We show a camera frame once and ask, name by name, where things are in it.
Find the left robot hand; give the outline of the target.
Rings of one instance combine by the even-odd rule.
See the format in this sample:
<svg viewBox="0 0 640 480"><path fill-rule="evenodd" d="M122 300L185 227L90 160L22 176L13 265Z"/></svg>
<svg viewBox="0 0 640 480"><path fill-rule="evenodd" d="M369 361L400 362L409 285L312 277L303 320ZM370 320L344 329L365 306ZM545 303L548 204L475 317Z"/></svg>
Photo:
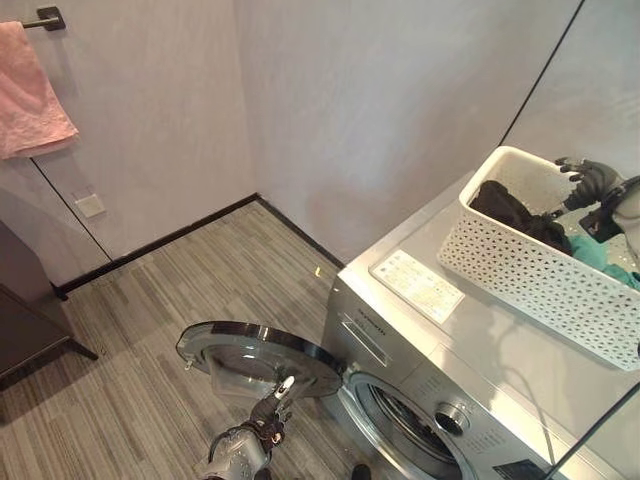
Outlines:
<svg viewBox="0 0 640 480"><path fill-rule="evenodd" d="M288 376L251 410L250 423L255 427L261 440L280 440L284 423L288 420L286 409L288 396L295 384L295 377Z"/></svg>

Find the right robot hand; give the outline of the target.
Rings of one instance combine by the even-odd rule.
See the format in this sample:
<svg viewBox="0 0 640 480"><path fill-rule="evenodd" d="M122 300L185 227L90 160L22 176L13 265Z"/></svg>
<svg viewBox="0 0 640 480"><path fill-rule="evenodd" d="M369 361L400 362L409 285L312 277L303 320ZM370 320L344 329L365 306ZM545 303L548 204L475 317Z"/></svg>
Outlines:
<svg viewBox="0 0 640 480"><path fill-rule="evenodd" d="M555 218L601 202L610 191L623 183L621 175L603 163L561 157L554 164L561 173L570 173L569 181L575 184L569 196L553 210Z"/></svg>

